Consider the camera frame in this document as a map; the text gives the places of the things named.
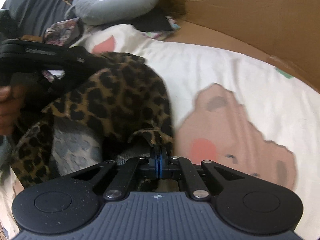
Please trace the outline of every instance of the black circular joint cover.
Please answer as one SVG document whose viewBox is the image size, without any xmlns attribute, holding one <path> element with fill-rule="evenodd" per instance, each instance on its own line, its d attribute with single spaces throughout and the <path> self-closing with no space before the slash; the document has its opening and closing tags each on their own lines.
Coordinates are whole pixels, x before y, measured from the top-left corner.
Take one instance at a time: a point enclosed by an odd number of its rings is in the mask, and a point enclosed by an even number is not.
<svg viewBox="0 0 320 240">
<path fill-rule="evenodd" d="M 54 179 L 26 188 L 12 203 L 20 228 L 37 234 L 61 234 L 88 223 L 99 202 L 86 181 Z"/>
<path fill-rule="evenodd" d="M 216 211 L 231 226 L 255 235 L 273 235 L 295 228 L 301 219 L 300 198 L 287 188 L 259 180 L 226 187 Z"/>
</svg>

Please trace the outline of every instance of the cartoon bear print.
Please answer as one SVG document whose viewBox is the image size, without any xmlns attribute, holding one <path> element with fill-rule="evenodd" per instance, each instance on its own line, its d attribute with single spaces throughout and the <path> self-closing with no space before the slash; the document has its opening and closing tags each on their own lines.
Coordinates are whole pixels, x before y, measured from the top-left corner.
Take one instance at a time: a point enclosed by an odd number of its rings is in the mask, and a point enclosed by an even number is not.
<svg viewBox="0 0 320 240">
<path fill-rule="evenodd" d="M 265 141 L 233 92 L 218 84 L 199 93 L 194 111 L 176 132 L 175 151 L 194 164 L 212 160 L 289 189 L 294 187 L 294 154 Z"/>
</svg>

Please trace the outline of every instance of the silver screw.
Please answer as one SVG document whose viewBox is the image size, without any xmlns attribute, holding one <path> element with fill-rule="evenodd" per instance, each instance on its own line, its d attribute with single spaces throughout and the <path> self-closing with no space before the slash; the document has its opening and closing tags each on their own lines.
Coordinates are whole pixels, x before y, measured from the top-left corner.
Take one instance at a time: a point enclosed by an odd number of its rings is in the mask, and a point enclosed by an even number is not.
<svg viewBox="0 0 320 240">
<path fill-rule="evenodd" d="M 208 191 L 205 191 L 205 190 L 202 190 L 202 189 L 198 189 L 198 190 L 195 190 L 193 192 L 193 195 L 196 197 L 196 198 L 205 198 L 207 196 L 209 196 L 209 192 Z"/>
<path fill-rule="evenodd" d="M 108 198 L 117 198 L 117 197 L 121 196 L 121 191 L 117 190 L 117 189 L 112 189 L 112 190 L 107 191 L 106 196 Z"/>
</svg>

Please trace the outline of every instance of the leopard print clothing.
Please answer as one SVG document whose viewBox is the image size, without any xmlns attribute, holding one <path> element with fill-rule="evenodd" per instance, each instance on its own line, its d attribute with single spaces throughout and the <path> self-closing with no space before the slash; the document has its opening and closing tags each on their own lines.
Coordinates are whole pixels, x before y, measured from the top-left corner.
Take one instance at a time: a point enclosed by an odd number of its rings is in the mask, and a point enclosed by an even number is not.
<svg viewBox="0 0 320 240">
<path fill-rule="evenodd" d="M 51 178 L 54 116 L 67 118 L 117 142 L 145 138 L 151 147 L 172 152 L 170 102 L 162 79 L 144 59 L 103 53 L 105 66 L 84 84 L 50 103 L 45 116 L 20 139 L 11 166 L 24 187 Z"/>
</svg>

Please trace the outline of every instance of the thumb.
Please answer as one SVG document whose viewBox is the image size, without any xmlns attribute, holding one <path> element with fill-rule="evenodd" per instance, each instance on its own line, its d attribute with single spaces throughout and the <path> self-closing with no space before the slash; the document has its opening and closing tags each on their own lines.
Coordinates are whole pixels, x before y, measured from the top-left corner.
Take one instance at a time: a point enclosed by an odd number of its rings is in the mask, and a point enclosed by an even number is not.
<svg viewBox="0 0 320 240">
<path fill-rule="evenodd" d="M 6 101 L 11 92 L 11 87 L 6 86 L 6 87 L 0 87 L 0 102 Z"/>
</svg>

